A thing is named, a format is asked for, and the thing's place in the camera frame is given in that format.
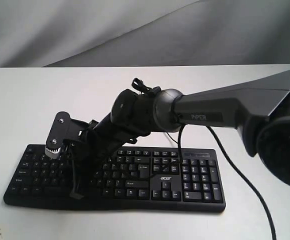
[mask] table surface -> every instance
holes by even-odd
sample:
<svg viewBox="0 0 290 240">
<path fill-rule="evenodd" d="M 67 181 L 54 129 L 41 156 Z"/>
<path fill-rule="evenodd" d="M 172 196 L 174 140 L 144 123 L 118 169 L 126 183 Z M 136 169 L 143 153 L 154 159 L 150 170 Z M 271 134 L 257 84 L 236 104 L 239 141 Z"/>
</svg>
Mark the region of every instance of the table surface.
<svg viewBox="0 0 290 240">
<path fill-rule="evenodd" d="M 222 239 L 269 240 L 265 211 L 254 192 L 225 160 L 205 127 L 187 126 L 184 148 L 216 150 L 225 194 L 221 214 L 167 211 L 59 211 L 5 205 L 3 194 L 27 144 L 44 144 L 55 114 L 101 120 L 117 95 L 138 77 L 148 86 L 190 94 L 289 70 L 290 65 L 0 68 L 0 240 Z M 235 129 L 216 128 L 237 167 L 263 195 L 278 240 L 290 240 L 290 187 L 258 156 L 245 152 Z M 137 146 L 176 147 L 164 133 L 140 137 Z"/>
</svg>

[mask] robotic arm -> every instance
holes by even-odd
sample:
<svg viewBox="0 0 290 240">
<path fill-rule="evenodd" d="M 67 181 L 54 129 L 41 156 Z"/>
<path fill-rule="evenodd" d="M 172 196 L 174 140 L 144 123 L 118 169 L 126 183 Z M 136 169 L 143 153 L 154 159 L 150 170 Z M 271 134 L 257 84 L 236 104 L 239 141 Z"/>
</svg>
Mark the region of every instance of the robotic arm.
<svg viewBox="0 0 290 240">
<path fill-rule="evenodd" d="M 122 91 L 101 122 L 86 123 L 59 112 L 46 140 L 46 155 L 56 159 L 66 151 L 86 171 L 94 171 L 123 144 L 135 144 L 151 132 L 178 132 L 186 124 L 227 127 L 238 130 L 251 157 L 258 153 L 290 185 L 290 70 L 190 95 L 150 88 L 137 78 L 132 86 L 142 94 Z"/>
</svg>

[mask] keyboard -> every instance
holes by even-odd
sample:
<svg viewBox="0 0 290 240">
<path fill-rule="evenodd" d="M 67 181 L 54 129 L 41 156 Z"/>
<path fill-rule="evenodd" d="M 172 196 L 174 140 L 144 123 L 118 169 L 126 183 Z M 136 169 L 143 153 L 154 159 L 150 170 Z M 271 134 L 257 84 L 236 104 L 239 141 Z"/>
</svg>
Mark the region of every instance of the keyboard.
<svg viewBox="0 0 290 240">
<path fill-rule="evenodd" d="M 50 159 L 44 152 L 45 145 L 27 146 L 4 194 L 6 204 L 52 210 L 191 212 L 222 212 L 226 206 L 213 149 L 182 148 L 179 162 L 177 148 L 121 147 L 93 176 L 80 177 L 81 199 L 70 197 L 71 161 L 63 154 Z"/>
</svg>

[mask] acer logo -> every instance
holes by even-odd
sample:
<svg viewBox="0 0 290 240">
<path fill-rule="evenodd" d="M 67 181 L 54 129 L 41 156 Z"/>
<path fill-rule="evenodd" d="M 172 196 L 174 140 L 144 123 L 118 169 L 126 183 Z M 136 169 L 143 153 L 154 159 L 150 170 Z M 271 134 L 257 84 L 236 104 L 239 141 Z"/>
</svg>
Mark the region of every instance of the acer logo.
<svg viewBox="0 0 290 240">
<path fill-rule="evenodd" d="M 160 180 L 170 180 L 171 178 L 171 176 L 161 176 Z"/>
<path fill-rule="evenodd" d="M 201 115 L 201 114 L 192 114 L 191 115 L 192 120 L 203 120 L 206 121 L 206 115 Z"/>
</svg>

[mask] space bar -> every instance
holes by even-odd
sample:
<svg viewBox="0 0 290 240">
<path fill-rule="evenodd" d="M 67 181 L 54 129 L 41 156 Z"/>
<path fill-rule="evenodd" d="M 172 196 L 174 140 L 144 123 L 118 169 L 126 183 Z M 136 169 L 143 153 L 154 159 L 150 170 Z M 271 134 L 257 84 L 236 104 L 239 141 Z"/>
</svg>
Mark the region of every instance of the space bar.
<svg viewBox="0 0 290 240">
<path fill-rule="evenodd" d="M 67 197 L 70 195 L 71 189 L 68 187 L 45 187 L 44 193 L 50 197 Z"/>
</svg>

